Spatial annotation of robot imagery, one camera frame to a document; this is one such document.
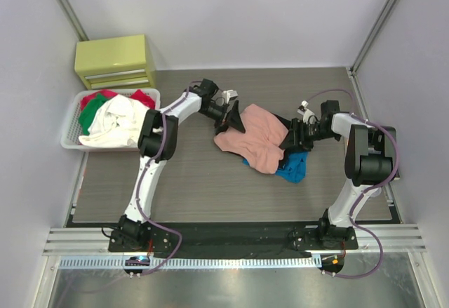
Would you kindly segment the blue garment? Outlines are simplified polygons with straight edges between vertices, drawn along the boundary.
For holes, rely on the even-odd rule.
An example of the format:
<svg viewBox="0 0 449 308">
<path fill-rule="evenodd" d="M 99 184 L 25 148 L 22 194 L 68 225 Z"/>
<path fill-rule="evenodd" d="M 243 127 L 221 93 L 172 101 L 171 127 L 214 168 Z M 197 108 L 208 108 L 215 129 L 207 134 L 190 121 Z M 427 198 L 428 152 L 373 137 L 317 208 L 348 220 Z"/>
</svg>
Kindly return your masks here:
<svg viewBox="0 0 449 308">
<path fill-rule="evenodd" d="M 243 156 L 243 163 L 265 175 L 277 175 L 288 182 L 299 183 L 306 176 L 307 156 L 291 155 L 285 168 L 279 170 L 279 161 L 283 158 L 283 150 L 262 152 Z"/>
</svg>

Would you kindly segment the white plastic basket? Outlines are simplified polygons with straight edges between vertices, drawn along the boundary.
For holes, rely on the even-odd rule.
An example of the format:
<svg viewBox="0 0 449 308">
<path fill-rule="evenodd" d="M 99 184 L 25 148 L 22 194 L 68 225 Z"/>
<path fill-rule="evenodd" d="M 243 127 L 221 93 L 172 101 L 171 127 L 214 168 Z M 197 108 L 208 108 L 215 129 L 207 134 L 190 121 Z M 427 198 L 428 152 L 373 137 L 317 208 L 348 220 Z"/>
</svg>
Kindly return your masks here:
<svg viewBox="0 0 449 308">
<path fill-rule="evenodd" d="M 130 97 L 135 91 L 142 91 L 146 96 L 153 99 L 155 102 L 155 108 L 158 109 L 161 105 L 161 94 L 155 88 L 132 88 L 132 89 L 112 89 L 115 93 L 119 95 L 123 95 L 126 97 Z M 79 136 L 82 135 L 81 124 L 78 121 L 79 115 L 81 113 L 81 100 L 89 95 L 95 94 L 99 92 L 99 90 L 93 91 L 81 91 L 78 93 L 70 107 L 67 110 L 66 117 L 64 119 L 64 123 L 62 126 L 62 135 L 60 138 L 60 144 L 65 149 L 77 149 L 83 152 L 91 152 L 91 151 L 117 151 L 121 150 L 120 148 L 111 148 L 111 149 L 99 149 L 93 147 L 87 147 L 82 145 L 79 142 Z"/>
</svg>

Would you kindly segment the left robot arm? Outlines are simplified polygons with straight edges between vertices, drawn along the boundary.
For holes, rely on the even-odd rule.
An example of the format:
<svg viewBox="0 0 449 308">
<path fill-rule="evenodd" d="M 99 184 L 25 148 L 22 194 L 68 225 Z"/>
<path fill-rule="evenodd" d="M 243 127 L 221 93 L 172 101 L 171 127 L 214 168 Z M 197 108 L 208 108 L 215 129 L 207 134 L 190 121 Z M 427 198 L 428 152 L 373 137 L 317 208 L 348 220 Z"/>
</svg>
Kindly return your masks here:
<svg viewBox="0 0 449 308">
<path fill-rule="evenodd" d="M 162 109 L 146 112 L 138 138 L 140 165 L 132 196 L 109 238 L 109 250 L 139 252 L 149 246 L 151 210 L 159 178 L 177 147 L 179 125 L 193 114 L 213 120 L 215 132 L 246 129 L 239 113 L 238 93 L 221 91 L 209 79 L 196 81 L 181 96 Z"/>
</svg>

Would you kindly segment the pink printed t-shirt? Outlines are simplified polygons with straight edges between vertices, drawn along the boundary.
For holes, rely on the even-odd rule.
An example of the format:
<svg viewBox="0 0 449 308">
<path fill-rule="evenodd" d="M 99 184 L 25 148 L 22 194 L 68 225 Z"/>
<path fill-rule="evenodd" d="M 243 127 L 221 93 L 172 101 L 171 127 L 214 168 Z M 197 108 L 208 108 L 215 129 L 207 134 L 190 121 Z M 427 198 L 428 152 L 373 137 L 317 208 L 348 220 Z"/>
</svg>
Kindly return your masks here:
<svg viewBox="0 0 449 308">
<path fill-rule="evenodd" d="M 241 113 L 245 133 L 228 128 L 214 137 L 214 143 L 224 152 L 242 156 L 251 168 L 274 174 L 284 150 L 280 148 L 288 129 L 267 110 L 251 104 Z"/>
</svg>

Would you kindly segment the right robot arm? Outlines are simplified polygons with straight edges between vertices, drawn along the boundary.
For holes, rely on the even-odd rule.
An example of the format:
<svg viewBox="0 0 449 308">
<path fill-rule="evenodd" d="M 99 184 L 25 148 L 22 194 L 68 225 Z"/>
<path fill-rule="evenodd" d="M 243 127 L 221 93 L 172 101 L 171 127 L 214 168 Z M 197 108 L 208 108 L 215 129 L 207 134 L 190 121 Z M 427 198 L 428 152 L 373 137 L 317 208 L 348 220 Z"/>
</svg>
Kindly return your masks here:
<svg viewBox="0 0 449 308">
<path fill-rule="evenodd" d="M 302 101 L 301 119 L 292 119 L 280 148 L 287 158 L 310 152 L 319 140 L 345 140 L 345 184 L 313 229 L 294 229 L 290 235 L 295 250 L 356 249 L 355 219 L 366 201 L 393 180 L 398 170 L 396 130 L 376 126 L 355 114 L 341 112 L 337 100 L 321 104 L 317 117 Z"/>
</svg>

